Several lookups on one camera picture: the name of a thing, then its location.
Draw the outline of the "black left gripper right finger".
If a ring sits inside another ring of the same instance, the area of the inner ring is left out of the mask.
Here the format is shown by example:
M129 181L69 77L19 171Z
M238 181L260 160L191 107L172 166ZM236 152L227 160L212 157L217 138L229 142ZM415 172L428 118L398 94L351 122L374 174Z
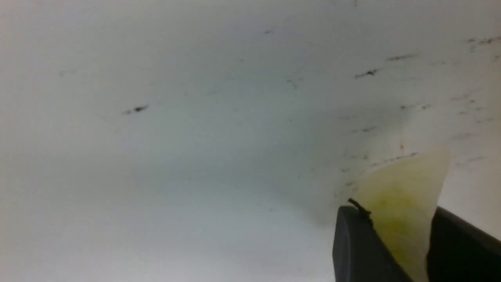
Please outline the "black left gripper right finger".
M500 240L438 207L432 221L427 272L430 282L499 282Z

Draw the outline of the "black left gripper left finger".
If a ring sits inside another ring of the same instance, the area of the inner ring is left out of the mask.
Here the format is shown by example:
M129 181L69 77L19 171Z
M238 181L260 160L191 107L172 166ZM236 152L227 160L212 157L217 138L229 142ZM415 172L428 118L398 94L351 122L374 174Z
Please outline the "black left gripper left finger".
M338 209L332 259L337 282L409 282L363 212Z

